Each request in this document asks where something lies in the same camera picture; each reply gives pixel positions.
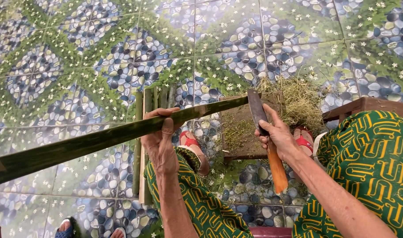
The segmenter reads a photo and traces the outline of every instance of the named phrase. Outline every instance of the forearm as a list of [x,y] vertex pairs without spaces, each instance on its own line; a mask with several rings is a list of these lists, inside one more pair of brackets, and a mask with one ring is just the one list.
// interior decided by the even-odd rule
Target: forearm
[[345,238],[395,238],[392,230],[323,171],[316,162],[295,149],[289,165],[315,195]]
[[198,238],[179,188],[177,175],[156,175],[165,238]]

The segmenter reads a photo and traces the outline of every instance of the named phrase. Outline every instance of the wooden knife handle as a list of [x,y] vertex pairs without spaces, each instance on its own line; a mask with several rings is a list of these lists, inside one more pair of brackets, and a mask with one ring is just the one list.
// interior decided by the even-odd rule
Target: wooden knife handle
[[288,187],[288,180],[282,161],[276,152],[276,145],[270,138],[268,138],[268,159],[273,183],[275,184],[275,191],[280,193]]

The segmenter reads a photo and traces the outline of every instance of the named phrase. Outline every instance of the knife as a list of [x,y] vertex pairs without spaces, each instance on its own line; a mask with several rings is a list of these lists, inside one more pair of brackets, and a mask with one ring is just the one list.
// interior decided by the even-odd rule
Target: knife
[[[175,124],[236,108],[248,103],[247,96],[175,111]],[[22,152],[0,156],[0,184],[162,129],[165,116],[93,132]]]
[[260,96],[257,91],[253,89],[247,89],[248,104],[250,106],[251,115],[253,117],[256,129],[260,132],[262,136],[268,139],[268,160],[270,165],[270,172],[272,173],[272,180],[275,184],[275,191],[277,193],[282,192],[288,187],[288,180],[285,170],[282,165],[282,161],[276,152],[276,145],[273,143],[269,137],[269,133],[259,126],[259,121],[268,121],[266,113],[263,110],[262,101],[260,101]]

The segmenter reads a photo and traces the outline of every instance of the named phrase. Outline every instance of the dry grass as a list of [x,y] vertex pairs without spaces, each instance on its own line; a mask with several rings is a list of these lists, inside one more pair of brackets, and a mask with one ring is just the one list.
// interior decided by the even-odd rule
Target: dry grass
[[275,83],[268,77],[260,78],[254,89],[267,96],[269,93],[281,91],[283,102],[278,102],[282,106],[281,119],[294,128],[300,125],[309,128],[313,136],[318,135],[325,129],[322,120],[320,105],[322,95],[327,92],[320,86],[314,84],[308,74],[291,76],[288,79],[278,78]]

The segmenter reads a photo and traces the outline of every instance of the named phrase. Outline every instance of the cleaver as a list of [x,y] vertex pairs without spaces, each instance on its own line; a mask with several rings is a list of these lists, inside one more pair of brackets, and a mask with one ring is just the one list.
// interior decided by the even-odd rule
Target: cleaver
[[273,143],[271,138],[269,138],[269,133],[259,126],[259,121],[268,121],[266,113],[263,110],[262,101],[260,101],[260,96],[257,91],[253,89],[247,89],[248,104],[250,106],[251,115],[256,125],[256,129],[260,132],[262,136],[268,139],[268,160],[270,165],[270,172],[272,173],[272,180],[275,184],[275,191],[277,193],[282,192],[288,187],[288,180],[285,170],[282,165],[281,159],[278,157],[276,152],[276,145]]

